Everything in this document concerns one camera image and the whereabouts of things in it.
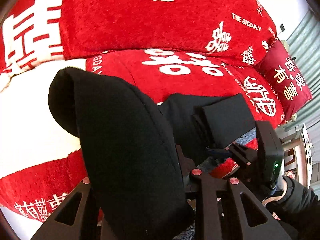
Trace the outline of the person right hand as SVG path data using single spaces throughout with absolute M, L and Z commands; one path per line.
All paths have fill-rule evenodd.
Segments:
M 291 176 L 280 175 L 276 191 L 261 202 L 277 222 L 284 223 L 295 213 L 299 187 L 300 183 Z

